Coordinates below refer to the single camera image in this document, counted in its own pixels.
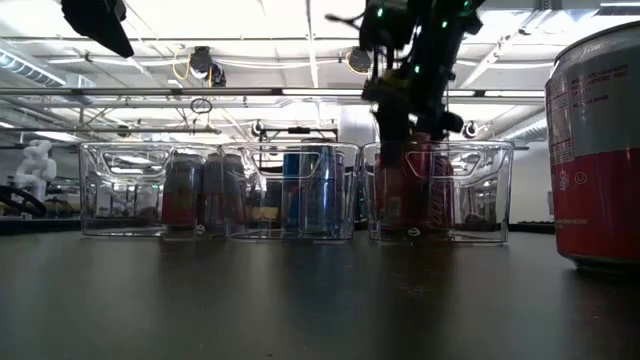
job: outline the red can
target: red can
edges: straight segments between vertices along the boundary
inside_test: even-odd
[[[640,22],[556,58],[546,85],[558,252],[578,265],[640,265]]]
[[[453,227],[453,174],[441,144],[415,136],[403,145],[401,159],[385,167],[380,159],[374,169],[376,210],[382,231],[400,239],[424,238],[434,230]]]
[[[162,223],[170,229],[192,228],[202,216],[202,159],[174,154],[167,166],[162,195]]]

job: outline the energy drink can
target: energy drink can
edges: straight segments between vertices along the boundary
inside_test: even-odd
[[[300,226],[300,154],[286,153],[282,162],[281,222],[285,230]]]
[[[402,146],[396,164],[384,166],[381,154],[374,167],[376,212],[390,237],[425,238],[453,228],[453,167],[439,144],[414,140]]]
[[[307,139],[305,142],[330,142]],[[337,227],[336,150],[331,146],[303,145],[300,151],[300,231],[333,233]]]
[[[204,164],[197,155],[175,153],[167,168],[162,223],[170,230],[192,229],[200,213]]]

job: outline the clear plastic bin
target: clear plastic bin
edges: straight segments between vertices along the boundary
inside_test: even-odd
[[[217,147],[83,143],[79,156],[84,235],[172,241],[223,234],[222,216],[210,209],[222,193],[222,169],[209,166],[220,161]]]
[[[360,149],[342,143],[221,147],[226,234],[236,240],[353,237]]]
[[[363,150],[371,239],[507,241],[512,143],[396,143],[382,164],[380,147]]]

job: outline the can lid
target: can lid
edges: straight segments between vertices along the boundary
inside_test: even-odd
[[[629,22],[629,23],[620,24],[620,25],[617,25],[617,26],[610,27],[608,29],[604,29],[604,30],[598,31],[598,32],[593,33],[593,34],[591,34],[589,36],[585,36],[582,39],[574,42],[573,44],[567,46],[562,51],[560,51],[560,53],[558,55],[556,55],[556,58],[555,58],[554,62],[560,60],[560,58],[563,57],[566,53],[568,53],[569,51],[577,48],[578,46],[580,46],[580,45],[582,45],[582,44],[584,44],[586,42],[589,42],[589,41],[591,41],[593,39],[599,38],[599,37],[604,36],[604,35],[608,35],[608,34],[611,34],[611,33],[614,33],[614,32],[618,32],[618,31],[621,31],[621,30],[626,30],[626,29],[630,29],[630,28],[634,28],[634,27],[640,27],[640,21],[632,21],[632,22]]]

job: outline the dark table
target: dark table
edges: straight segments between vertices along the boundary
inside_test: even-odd
[[[508,246],[0,237],[2,359],[640,359],[637,278]]]

